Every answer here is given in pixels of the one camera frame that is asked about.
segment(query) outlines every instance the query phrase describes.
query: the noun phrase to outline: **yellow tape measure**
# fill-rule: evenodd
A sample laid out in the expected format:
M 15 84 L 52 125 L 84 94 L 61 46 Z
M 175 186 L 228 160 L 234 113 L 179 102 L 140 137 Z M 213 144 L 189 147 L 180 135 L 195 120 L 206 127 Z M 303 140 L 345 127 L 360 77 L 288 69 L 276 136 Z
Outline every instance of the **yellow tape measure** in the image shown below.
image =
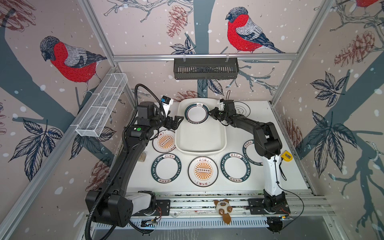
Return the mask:
M 286 161 L 286 162 L 289 162 L 289 161 L 291 161 L 291 160 L 293 159 L 292 154 L 291 154 L 290 152 L 288 152 L 288 151 L 285 151 L 285 152 L 281 155 L 281 157 L 282 157 L 283 160 Z

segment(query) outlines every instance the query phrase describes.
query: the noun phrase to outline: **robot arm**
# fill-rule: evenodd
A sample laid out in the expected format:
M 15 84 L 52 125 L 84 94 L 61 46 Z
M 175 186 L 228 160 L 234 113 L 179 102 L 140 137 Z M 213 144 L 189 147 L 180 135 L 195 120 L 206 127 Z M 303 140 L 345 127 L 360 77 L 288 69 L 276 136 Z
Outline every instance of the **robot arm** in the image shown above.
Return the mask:
M 275 212 L 282 205 L 286 205 L 285 193 L 278 185 L 281 174 L 276 165 L 281 161 L 280 150 L 283 145 L 275 125 L 271 122 L 257 122 L 237 114 L 233 100 L 221 99 L 219 108 L 211 110 L 209 115 L 253 134 L 256 152 L 261 156 L 264 166 L 264 207 L 268 212 Z
M 163 96 L 162 104 L 169 104 L 170 100 Z M 124 227 L 128 224 L 131 215 L 138 211 L 144 210 L 146 213 L 152 213 L 155 210 L 156 197 L 153 192 L 140 191 L 126 198 L 128 182 L 137 160 L 151 140 L 154 130 L 159 130 L 160 127 L 176 130 L 184 117 L 175 116 L 175 120 L 170 116 L 164 117 L 159 114 L 161 111 L 153 102 L 141 102 L 137 106 L 137 112 L 138 117 L 133 120 L 133 123 L 137 121 L 137 124 L 129 126 L 124 131 L 127 149 L 123 149 L 119 154 L 106 180 L 97 190 L 89 191 L 85 198 L 90 212 L 92 207 L 97 205 L 91 216 L 94 222 Z M 101 197 L 101 192 L 106 190 L 114 173 L 117 175 L 112 185 Z

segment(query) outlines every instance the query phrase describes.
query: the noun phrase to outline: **white table surface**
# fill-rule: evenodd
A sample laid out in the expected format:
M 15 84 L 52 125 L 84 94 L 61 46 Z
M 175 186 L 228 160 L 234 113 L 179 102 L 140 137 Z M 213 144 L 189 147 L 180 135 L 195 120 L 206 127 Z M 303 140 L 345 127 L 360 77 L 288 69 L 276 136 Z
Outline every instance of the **white table surface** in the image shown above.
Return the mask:
M 270 109 L 267 101 L 244 101 L 251 109 L 251 114 L 248 118 L 259 122 L 272 122 L 275 124 L 277 132 L 280 136 L 283 148 L 281 152 L 285 150 L 289 151 L 286 140 L 283 137 L 281 129 L 275 119 L 275 116 Z M 170 116 L 174 116 L 177 113 L 179 103 L 174 103 L 171 108 Z M 178 149 L 171 151 L 171 154 L 175 154 L 181 160 L 181 173 L 180 175 L 170 183 L 156 182 L 151 176 L 151 166 L 153 161 L 161 155 L 161 153 L 155 151 L 152 147 L 152 141 L 149 141 L 148 146 L 145 148 L 147 157 L 144 162 L 137 162 L 132 176 L 129 180 L 127 192 L 137 192 L 141 190 L 149 190 L 156 193 L 168 193 L 168 194 L 229 194 L 229 193 L 246 193 L 264 189 L 264 171 L 263 166 L 257 166 L 252 163 L 250 177 L 244 182 L 232 182 L 228 180 L 220 170 L 220 161 L 222 157 L 229 152 L 236 152 L 243 155 L 242 147 L 244 143 L 250 139 L 253 139 L 253 135 L 242 129 L 234 128 L 231 126 L 226 127 L 227 131 L 227 146 L 226 148 L 216 155 L 207 156 L 215 161 L 217 164 L 219 173 L 215 183 L 208 187 L 199 187 L 193 184 L 188 177 L 188 166 L 190 162 L 196 158 L 196 156 L 185 155 Z M 287 190 L 302 190 L 308 189 L 304 179 L 300 173 L 299 168 L 294 160 L 290 162 L 283 161 L 282 170 L 287 177 L 287 181 L 281 178 L 281 187 Z

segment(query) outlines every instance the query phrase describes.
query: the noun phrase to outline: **white tray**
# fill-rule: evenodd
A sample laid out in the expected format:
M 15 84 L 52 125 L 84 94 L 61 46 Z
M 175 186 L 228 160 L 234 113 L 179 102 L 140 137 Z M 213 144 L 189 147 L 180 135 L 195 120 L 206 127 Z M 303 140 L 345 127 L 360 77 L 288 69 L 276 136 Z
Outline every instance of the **white tray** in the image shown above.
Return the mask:
M 178 116 L 184 116 L 185 109 L 193 103 L 203 103 L 209 110 L 218 107 L 218 101 L 212 98 L 190 98 L 180 102 Z M 183 120 L 176 130 L 176 148 L 182 153 L 194 156 L 217 154 L 227 146 L 225 126 L 212 117 L 200 124 L 192 124 Z

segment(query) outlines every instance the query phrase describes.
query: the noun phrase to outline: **black metal basket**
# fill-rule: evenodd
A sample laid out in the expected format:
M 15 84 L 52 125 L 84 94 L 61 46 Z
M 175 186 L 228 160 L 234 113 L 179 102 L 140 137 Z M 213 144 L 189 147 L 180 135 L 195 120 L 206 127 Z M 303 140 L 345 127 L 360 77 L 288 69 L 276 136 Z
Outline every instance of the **black metal basket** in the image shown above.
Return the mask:
M 235 79 L 239 73 L 237 58 L 175 58 L 175 79 Z

